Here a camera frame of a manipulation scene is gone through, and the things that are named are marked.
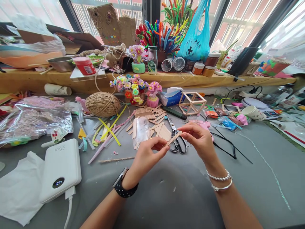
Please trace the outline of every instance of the metal bowl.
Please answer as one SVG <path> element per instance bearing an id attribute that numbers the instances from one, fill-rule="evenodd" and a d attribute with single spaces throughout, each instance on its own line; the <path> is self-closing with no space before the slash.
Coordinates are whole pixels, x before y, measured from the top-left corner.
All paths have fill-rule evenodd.
<path id="1" fill-rule="evenodd" d="M 72 57 L 57 57 L 48 59 L 47 61 L 58 72 L 71 72 L 75 68 L 72 64 Z"/>

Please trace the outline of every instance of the woman's left hand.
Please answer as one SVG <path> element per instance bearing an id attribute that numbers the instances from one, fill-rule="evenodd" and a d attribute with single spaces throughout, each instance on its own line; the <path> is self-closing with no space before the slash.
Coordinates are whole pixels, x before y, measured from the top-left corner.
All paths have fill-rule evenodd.
<path id="1" fill-rule="evenodd" d="M 136 157 L 122 180 L 124 189 L 129 190 L 136 186 L 141 178 L 165 156 L 166 152 L 170 149 L 170 146 L 163 147 L 166 143 L 167 141 L 160 137 L 153 137 L 141 142 Z"/>

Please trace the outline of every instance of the twine ball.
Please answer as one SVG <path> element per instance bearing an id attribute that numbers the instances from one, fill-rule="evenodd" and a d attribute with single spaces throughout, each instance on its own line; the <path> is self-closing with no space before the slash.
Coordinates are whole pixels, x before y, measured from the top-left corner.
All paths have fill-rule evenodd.
<path id="1" fill-rule="evenodd" d="M 119 112 L 121 104 L 113 94 L 97 92 L 86 99 L 86 107 L 96 116 L 110 117 Z"/>

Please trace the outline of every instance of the woman's right hand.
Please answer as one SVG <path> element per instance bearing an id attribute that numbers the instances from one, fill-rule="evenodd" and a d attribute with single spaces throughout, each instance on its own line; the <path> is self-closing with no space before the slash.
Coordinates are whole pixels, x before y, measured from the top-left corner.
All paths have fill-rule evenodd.
<path id="1" fill-rule="evenodd" d="M 217 158 L 211 133 L 208 130 L 193 122 L 185 124 L 178 130 L 183 132 L 181 136 L 194 146 L 204 163 Z"/>

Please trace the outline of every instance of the white power bank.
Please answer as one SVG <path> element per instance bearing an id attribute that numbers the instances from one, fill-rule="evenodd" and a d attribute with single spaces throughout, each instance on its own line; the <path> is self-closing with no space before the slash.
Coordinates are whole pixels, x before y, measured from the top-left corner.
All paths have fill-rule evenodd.
<path id="1" fill-rule="evenodd" d="M 50 202 L 82 180 L 78 142 L 76 139 L 47 149 L 39 201 Z"/>

